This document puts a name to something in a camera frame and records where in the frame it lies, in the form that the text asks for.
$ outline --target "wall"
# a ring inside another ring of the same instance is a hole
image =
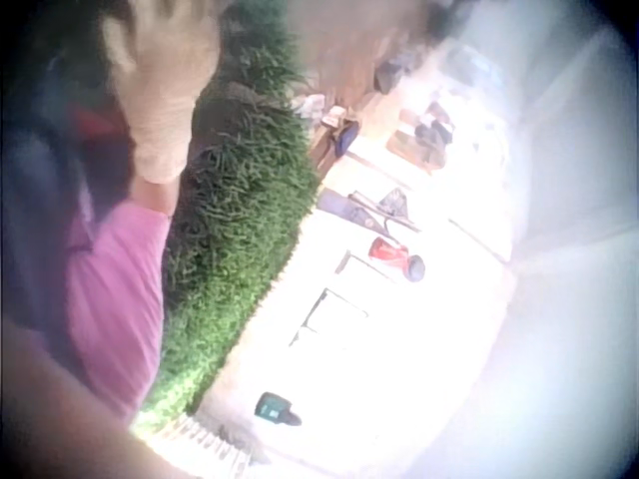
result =
[[[493,60],[527,72],[529,226],[489,362],[406,477],[616,477],[637,447],[636,58],[610,27],[580,29],[578,13],[524,21],[546,3],[473,18],[476,41],[482,24],[484,45],[507,35]]]

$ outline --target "white glove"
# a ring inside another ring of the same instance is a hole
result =
[[[112,17],[102,32],[115,92],[135,143],[136,173],[166,184],[187,164],[196,101],[215,73],[220,34],[213,0],[129,0],[133,29]]]

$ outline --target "person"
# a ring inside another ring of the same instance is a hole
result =
[[[29,316],[46,315],[55,301],[24,307],[38,302],[31,301],[38,291],[25,292],[24,284],[33,283],[29,281],[40,272],[32,267],[25,273],[16,258],[26,256],[21,239],[29,242],[33,236],[24,235],[18,216],[3,202],[3,246],[9,246],[3,248],[9,271],[3,288],[11,286],[15,293],[2,311],[3,449],[13,445],[10,452],[16,461],[38,475],[180,475],[127,428],[159,366],[163,250],[187,163],[196,101],[217,69],[220,38],[213,2],[129,0],[129,5],[130,22],[107,16],[101,31],[113,90],[133,146],[133,177],[127,197],[99,222],[90,195],[80,188],[79,211],[66,239],[72,251],[64,284],[70,345],[60,347],[64,341],[53,340],[55,334],[43,335],[31,327],[42,321],[30,322]],[[24,138],[12,135],[7,150],[24,150]],[[59,142],[51,143],[51,151],[63,151],[57,148]],[[49,153],[41,147],[29,146],[31,158]],[[3,156],[3,167],[11,169],[12,178],[25,168],[33,176],[28,162],[12,163],[11,156]],[[3,193],[19,198],[16,192],[25,185],[16,185],[5,189],[9,185],[3,182]],[[25,204],[22,210],[30,208]],[[43,221],[54,227],[58,217],[52,220],[41,210]],[[47,259],[46,251],[42,258]],[[39,284],[57,286],[51,279],[55,277],[49,275]],[[74,361],[65,361],[72,355],[77,359],[73,367],[69,364]]]
[[[219,56],[205,3],[131,0],[134,26],[103,22],[114,90],[133,141],[129,196],[96,226],[85,200],[72,226],[68,311],[94,392],[128,423],[159,366],[162,257],[186,166],[196,101]]]

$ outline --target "white surface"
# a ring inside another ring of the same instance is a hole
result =
[[[381,119],[366,118],[364,124],[381,124],[394,115],[396,128],[406,99],[417,106],[420,97],[425,109],[429,68],[424,67],[421,81],[418,73],[402,81],[395,96],[373,112]],[[447,221],[455,214],[489,247],[509,256],[511,224],[503,214],[503,197],[493,193],[501,165],[490,165],[490,141],[485,158],[469,160],[463,148],[453,149],[450,169],[433,176],[391,154],[383,143],[383,137],[358,138],[350,150],[364,163],[342,158],[324,184],[342,195],[357,190],[375,201],[401,186],[409,216],[422,233],[397,225],[391,232],[423,258],[424,280],[409,283],[397,271],[372,263],[389,276],[384,278],[353,259],[335,273],[348,251],[368,262],[376,234],[313,212],[289,265],[200,409],[241,431],[275,464],[286,457],[285,463],[298,464],[309,475],[318,470],[339,477],[400,475],[466,398],[514,287],[499,262]],[[333,326],[341,321],[344,327],[305,330],[289,347],[326,288],[355,306],[352,312],[347,307],[333,311]],[[264,391],[289,399],[304,424],[291,428],[256,418],[253,410]],[[307,474],[280,470],[280,477]]]

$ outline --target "red object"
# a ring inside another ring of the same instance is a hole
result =
[[[377,238],[372,242],[368,256],[380,259],[385,264],[402,270],[408,267],[408,248],[406,246],[393,246],[384,238]]]
[[[126,121],[116,109],[97,114],[82,107],[74,107],[72,115],[76,131],[83,141],[111,135],[124,135],[127,132]]]

